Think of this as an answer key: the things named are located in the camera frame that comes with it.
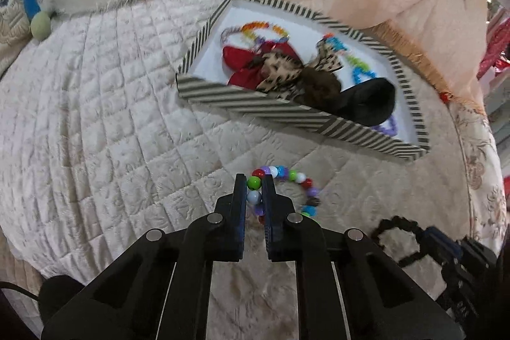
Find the leopard print bow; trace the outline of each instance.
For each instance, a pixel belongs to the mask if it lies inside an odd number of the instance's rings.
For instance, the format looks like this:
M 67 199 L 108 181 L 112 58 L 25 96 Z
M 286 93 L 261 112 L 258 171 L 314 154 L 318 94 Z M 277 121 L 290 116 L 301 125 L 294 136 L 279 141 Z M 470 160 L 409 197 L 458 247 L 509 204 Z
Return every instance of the leopard print bow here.
M 257 91 L 263 93 L 275 92 L 271 96 L 291 100 L 299 94 L 300 88 L 296 80 L 301 75 L 305 65 L 296 59 L 282 54 L 278 50 L 271 51 L 262 56 L 261 74 L 265 77 L 257 86 Z M 317 71 L 333 72 L 342 67 L 333 46 L 321 39 L 317 43 L 317 56 L 306 67 Z

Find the white quilted fabric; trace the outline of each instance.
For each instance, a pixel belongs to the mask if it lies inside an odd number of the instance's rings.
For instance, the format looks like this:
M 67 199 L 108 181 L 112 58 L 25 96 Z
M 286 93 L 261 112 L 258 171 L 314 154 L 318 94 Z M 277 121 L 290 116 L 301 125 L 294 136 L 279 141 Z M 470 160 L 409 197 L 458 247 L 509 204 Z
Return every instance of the white quilted fabric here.
M 58 18 L 0 82 L 0 226 L 44 276 L 87 282 L 146 230 L 181 229 L 262 164 L 306 172 L 322 190 L 317 220 L 369 232 L 394 214 L 469 232 L 465 168 L 447 108 L 411 71 L 432 151 L 413 163 L 324 136 L 178 99 L 175 68 L 221 0 L 139 0 Z M 289 183 L 281 193 L 304 202 Z M 413 251 L 408 235 L 390 252 Z M 294 267 L 267 261 L 249 217 L 244 259 L 216 264 L 208 338 L 297 338 Z M 409 273 L 431 294 L 424 260 Z

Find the silver screw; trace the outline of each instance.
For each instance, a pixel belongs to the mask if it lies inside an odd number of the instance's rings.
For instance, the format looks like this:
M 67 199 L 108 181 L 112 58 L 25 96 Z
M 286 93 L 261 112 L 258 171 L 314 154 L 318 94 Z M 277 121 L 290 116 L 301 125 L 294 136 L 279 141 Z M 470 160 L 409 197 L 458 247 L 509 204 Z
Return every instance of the silver screw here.
M 213 212 L 207 216 L 207 220 L 212 224 L 218 224 L 223 220 L 223 215 L 218 212 Z
M 163 233 L 159 229 L 151 229 L 149 232 L 146 233 L 145 237 L 151 241 L 159 241 L 161 237 L 163 236 Z
M 287 215 L 287 219 L 293 224 L 298 224 L 299 222 L 303 221 L 303 215 L 297 212 L 292 212 Z
M 347 236 L 354 241 L 361 241 L 363 239 L 363 232 L 359 229 L 350 229 L 347 233 Z

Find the green beads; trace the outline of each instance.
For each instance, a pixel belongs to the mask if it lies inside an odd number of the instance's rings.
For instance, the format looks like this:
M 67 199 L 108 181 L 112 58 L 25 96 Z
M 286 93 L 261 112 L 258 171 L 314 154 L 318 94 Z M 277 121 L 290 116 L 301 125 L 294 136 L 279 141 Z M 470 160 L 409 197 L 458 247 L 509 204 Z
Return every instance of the green beads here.
M 261 180 L 257 176 L 251 176 L 246 184 L 252 191 L 257 191 L 260 189 Z
M 289 170 L 289 180 L 295 182 L 297 177 L 297 170 Z

